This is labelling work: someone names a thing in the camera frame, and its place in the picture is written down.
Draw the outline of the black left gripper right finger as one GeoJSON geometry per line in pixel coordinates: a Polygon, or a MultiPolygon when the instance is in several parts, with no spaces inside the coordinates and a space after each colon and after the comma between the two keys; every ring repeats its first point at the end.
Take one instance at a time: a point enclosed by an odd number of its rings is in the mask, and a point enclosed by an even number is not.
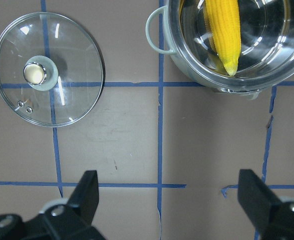
{"type": "Polygon", "coordinates": [[[241,169],[238,202],[260,236],[266,232],[282,201],[251,169],[241,169]]]}

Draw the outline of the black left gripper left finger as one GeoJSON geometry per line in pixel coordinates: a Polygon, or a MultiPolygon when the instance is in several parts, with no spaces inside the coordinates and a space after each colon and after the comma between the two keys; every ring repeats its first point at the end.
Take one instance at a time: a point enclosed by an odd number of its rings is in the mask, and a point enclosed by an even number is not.
{"type": "Polygon", "coordinates": [[[99,204],[98,176],[96,170],[87,170],[67,201],[76,214],[88,225],[92,224],[99,204]]]}

